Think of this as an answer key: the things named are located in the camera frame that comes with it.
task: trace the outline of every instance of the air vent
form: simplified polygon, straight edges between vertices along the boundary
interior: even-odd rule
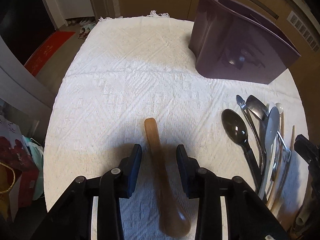
[[[288,22],[291,23],[293,27],[295,27],[300,35],[304,38],[304,40],[309,44],[310,48],[317,52],[319,50],[319,45],[314,38],[314,36],[310,33],[306,25],[302,22],[302,20],[299,19],[299,17],[294,13],[294,11],[291,11],[289,16],[287,17]]]

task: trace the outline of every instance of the white tablecloth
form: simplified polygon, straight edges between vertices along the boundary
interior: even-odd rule
[[[125,239],[169,239],[158,229],[158,211],[144,120],[154,117],[166,153],[172,190],[192,219],[194,239],[198,200],[183,193],[175,159],[178,144],[217,176],[243,177],[254,188],[242,149],[226,135],[221,113],[235,110],[236,94],[281,102],[285,141],[308,136],[304,109],[289,70],[269,85],[206,79],[195,70],[188,43],[193,22],[168,17],[105,19],[82,45],[53,107],[44,151],[44,191],[49,210],[76,176],[101,176],[128,156],[134,143],[143,158],[135,192],[121,199]],[[249,143],[257,144],[249,126]],[[308,170],[294,152],[281,212],[294,214],[304,197]]]

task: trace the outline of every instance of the black ladle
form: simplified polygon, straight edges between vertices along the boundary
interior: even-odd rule
[[[222,112],[222,124],[230,139],[242,147],[253,176],[256,192],[259,192],[262,178],[256,158],[248,142],[248,132],[244,121],[235,111],[226,109]]]

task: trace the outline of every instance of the plastic container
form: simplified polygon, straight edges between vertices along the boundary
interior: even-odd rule
[[[235,0],[199,0],[189,48],[206,78],[263,84],[300,57],[273,22]]]

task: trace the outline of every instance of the red doormat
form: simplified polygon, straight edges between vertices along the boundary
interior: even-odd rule
[[[65,43],[75,32],[56,31],[32,54],[24,67],[36,76],[49,58]]]

